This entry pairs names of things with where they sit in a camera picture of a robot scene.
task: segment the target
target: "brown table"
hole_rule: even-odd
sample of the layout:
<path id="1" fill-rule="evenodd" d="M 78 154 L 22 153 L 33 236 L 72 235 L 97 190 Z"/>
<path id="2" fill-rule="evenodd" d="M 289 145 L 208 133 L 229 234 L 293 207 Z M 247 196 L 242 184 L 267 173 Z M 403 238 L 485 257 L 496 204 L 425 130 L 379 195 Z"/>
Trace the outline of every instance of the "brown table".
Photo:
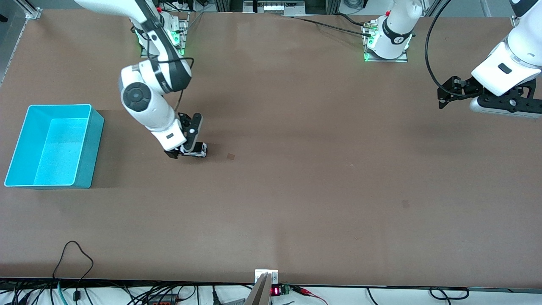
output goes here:
<path id="1" fill-rule="evenodd" d="M 0 188 L 0 275 L 50 276 L 76 239 L 90 277 L 249 282 L 276 268 L 289 282 L 541 288 L 540 123 L 439 110 L 429 22 L 409 63 L 367 63 L 359 36 L 204 15 L 180 109 L 204 115 L 209 156 L 172 160 L 119 100 L 120 69 L 140 61 L 128 19 L 46 10 L 0 89 L 0 173 L 30 104 L 91 103 L 106 123 L 91 189 Z M 467 78 L 509 30 L 443 18 L 437 77 Z M 75 248 L 65 263 L 59 276 L 87 267 Z"/>

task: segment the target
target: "gray circular joint cap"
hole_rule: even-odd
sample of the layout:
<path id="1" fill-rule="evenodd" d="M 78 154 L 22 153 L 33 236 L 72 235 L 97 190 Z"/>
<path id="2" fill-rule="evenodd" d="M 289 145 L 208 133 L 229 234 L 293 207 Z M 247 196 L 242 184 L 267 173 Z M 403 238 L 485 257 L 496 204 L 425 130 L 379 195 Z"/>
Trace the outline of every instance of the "gray circular joint cap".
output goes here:
<path id="1" fill-rule="evenodd" d="M 147 109 L 151 102 L 151 90 L 142 82 L 134 82 L 124 89 L 122 101 L 129 109 L 141 112 Z"/>

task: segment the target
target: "white bracket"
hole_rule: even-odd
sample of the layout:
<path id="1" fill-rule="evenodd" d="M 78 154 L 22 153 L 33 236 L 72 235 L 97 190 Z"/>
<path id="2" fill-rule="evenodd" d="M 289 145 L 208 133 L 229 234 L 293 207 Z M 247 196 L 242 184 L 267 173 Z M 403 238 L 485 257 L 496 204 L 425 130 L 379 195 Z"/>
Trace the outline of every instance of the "white bracket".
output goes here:
<path id="1" fill-rule="evenodd" d="M 13 0 L 26 14 L 26 19 L 39 19 L 42 9 L 35 8 L 28 0 Z"/>
<path id="2" fill-rule="evenodd" d="M 279 271 L 271 269 L 256 269 L 254 271 L 254 283 L 258 281 L 262 274 L 270 273 L 273 279 L 273 284 L 279 283 Z"/>

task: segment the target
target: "teal cable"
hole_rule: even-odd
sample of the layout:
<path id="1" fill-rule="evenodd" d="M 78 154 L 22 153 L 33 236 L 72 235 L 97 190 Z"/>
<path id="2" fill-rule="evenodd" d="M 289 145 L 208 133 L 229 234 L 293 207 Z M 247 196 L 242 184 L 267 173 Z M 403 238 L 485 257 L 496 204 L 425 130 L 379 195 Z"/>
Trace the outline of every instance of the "teal cable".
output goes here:
<path id="1" fill-rule="evenodd" d="M 62 294 L 62 289 L 60 288 L 60 281 L 59 281 L 59 283 L 56 285 L 56 290 L 59 291 L 60 300 L 62 300 L 62 303 L 64 303 L 64 305 L 68 305 L 68 302 L 66 302 L 66 299 L 64 298 L 64 295 Z"/>

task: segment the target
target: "turquoise container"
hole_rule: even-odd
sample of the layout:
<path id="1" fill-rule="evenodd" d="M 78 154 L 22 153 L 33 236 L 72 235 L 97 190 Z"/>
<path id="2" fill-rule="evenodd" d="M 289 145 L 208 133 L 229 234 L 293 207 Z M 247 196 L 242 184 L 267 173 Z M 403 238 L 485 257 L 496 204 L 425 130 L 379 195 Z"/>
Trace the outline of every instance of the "turquoise container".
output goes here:
<path id="1" fill-rule="evenodd" d="M 89 104 L 30 105 L 4 185 L 89 188 L 104 118 Z"/>

